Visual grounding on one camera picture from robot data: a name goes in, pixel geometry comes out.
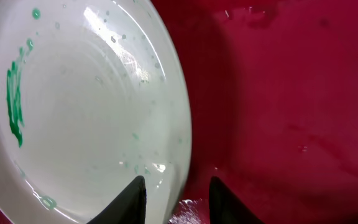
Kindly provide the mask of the white plate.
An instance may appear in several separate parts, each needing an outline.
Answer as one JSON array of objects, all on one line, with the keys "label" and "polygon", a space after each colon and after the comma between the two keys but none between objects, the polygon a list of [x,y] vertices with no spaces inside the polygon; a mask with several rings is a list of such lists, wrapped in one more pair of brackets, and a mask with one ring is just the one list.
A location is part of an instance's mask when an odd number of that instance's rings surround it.
[{"label": "white plate", "polygon": [[87,223],[138,175],[147,223],[184,188],[191,116],[150,1],[0,0],[0,210]]}]

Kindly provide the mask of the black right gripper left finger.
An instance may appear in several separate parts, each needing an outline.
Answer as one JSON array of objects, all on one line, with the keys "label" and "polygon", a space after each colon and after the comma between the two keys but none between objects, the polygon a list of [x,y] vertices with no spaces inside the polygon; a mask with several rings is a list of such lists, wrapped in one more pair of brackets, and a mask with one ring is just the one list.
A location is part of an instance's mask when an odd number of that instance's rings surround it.
[{"label": "black right gripper left finger", "polygon": [[138,175],[88,224],[144,224],[146,205],[145,179]]}]

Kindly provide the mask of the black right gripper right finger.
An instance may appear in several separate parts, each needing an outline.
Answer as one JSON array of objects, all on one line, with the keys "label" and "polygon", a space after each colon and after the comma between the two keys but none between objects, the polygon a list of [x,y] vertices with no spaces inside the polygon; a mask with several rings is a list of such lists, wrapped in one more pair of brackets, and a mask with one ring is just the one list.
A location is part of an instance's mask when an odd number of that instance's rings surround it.
[{"label": "black right gripper right finger", "polygon": [[210,224],[264,224],[216,176],[209,183]]}]

